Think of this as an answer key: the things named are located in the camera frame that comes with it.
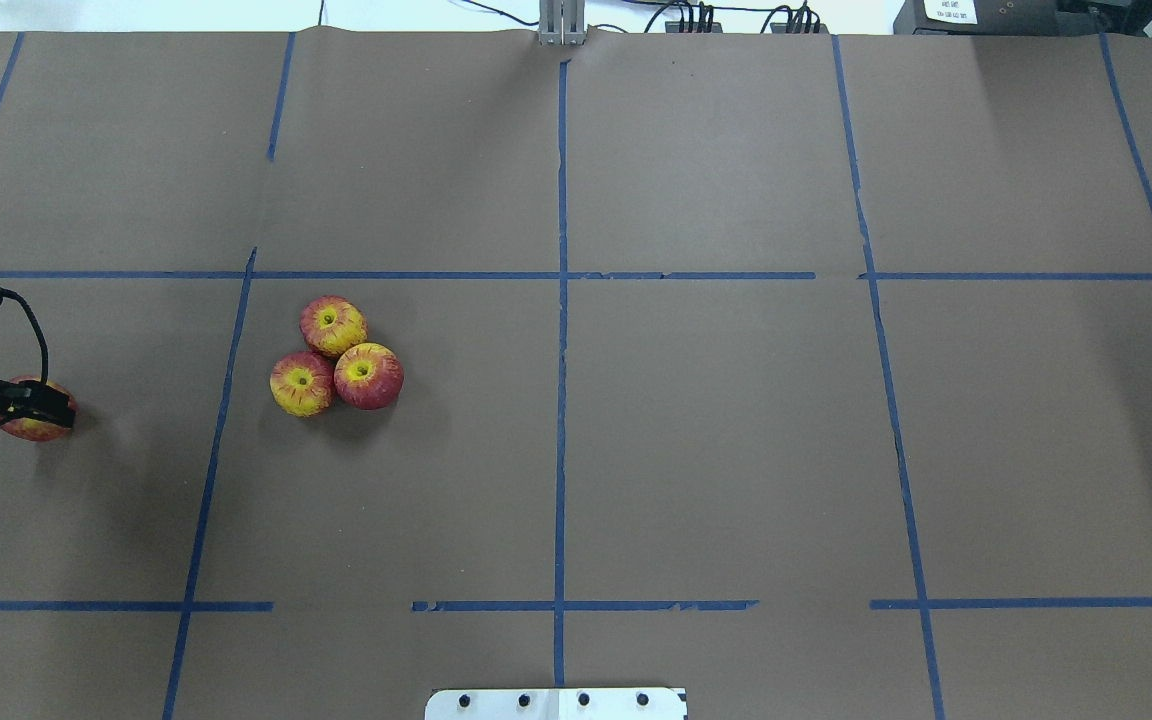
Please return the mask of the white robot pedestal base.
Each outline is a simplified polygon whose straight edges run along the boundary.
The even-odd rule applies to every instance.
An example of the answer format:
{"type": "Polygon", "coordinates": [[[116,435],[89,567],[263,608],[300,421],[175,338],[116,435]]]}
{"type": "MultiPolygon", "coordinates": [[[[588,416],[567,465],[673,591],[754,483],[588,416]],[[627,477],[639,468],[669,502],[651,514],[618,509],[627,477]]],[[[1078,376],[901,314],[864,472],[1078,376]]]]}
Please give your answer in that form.
{"type": "Polygon", "coordinates": [[[425,719],[687,719],[684,689],[588,687],[444,689],[425,719]]]}

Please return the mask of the aluminium frame post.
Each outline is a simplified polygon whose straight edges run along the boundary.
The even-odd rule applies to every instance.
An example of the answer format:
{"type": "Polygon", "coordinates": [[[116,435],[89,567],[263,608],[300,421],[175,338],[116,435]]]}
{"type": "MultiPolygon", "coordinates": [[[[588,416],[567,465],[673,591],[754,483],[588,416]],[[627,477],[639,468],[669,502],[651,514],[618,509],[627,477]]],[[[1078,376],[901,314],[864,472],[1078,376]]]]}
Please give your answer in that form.
{"type": "Polygon", "coordinates": [[[585,0],[540,0],[538,41],[541,46],[579,46],[588,40],[585,0]]]}

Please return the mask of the right red yellow apple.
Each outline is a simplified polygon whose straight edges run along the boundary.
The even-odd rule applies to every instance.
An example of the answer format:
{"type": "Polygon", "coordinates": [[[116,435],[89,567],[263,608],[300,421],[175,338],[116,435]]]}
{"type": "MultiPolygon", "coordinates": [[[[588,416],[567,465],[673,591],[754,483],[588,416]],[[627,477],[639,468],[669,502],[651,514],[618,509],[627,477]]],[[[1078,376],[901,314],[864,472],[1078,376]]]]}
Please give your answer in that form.
{"type": "Polygon", "coordinates": [[[335,361],[335,393],[348,406],[372,411],[393,406],[403,388],[404,367],[387,346],[365,342],[347,348],[335,361]]]}

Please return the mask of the front red yellow apple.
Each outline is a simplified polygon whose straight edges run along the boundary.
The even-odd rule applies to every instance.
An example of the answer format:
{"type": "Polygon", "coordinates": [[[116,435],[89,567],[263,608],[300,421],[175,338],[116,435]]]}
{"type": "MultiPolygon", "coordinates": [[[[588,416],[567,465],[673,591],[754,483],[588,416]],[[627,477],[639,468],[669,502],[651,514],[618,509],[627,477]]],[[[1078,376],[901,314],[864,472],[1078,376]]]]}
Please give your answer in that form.
{"type": "Polygon", "coordinates": [[[285,414],[298,418],[325,414],[338,396],[334,366],[312,351],[287,354],[271,367],[270,391],[285,414]]]}

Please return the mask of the lone red yellow apple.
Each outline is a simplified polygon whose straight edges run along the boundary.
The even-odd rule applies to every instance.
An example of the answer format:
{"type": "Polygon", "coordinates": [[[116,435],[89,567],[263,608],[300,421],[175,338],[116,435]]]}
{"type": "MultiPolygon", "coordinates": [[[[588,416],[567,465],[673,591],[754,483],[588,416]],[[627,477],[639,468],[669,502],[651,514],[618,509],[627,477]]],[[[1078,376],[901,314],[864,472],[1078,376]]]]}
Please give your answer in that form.
{"type": "MultiPolygon", "coordinates": [[[[47,387],[65,393],[65,396],[68,397],[69,409],[73,414],[78,414],[76,397],[73,396],[73,393],[67,387],[55,381],[47,381],[47,387]]],[[[9,435],[26,439],[26,441],[36,444],[55,441],[55,439],[68,437],[73,432],[71,427],[60,427],[60,425],[52,424],[50,420],[36,420],[31,418],[6,420],[0,430],[9,435]]]]}

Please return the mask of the back red yellow apple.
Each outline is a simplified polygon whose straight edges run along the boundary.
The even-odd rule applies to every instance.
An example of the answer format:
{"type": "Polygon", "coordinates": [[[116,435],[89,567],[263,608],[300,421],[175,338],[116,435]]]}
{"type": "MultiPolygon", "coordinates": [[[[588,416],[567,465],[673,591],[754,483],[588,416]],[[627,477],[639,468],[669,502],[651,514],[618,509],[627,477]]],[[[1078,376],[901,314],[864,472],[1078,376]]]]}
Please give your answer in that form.
{"type": "Polygon", "coordinates": [[[369,340],[366,316],[339,295],[308,302],[301,310],[298,327],[306,347],[328,359],[338,359],[349,348],[369,340]]]}

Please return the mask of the black box with label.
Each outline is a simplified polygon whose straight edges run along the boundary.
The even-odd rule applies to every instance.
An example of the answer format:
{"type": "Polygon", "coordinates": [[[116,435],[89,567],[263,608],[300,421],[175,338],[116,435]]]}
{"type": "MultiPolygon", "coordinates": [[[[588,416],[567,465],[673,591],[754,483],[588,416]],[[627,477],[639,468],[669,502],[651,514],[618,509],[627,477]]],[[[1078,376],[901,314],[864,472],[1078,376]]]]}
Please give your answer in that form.
{"type": "Polygon", "coordinates": [[[1114,31],[1129,1],[904,1],[893,35],[1076,37],[1114,31]]]}

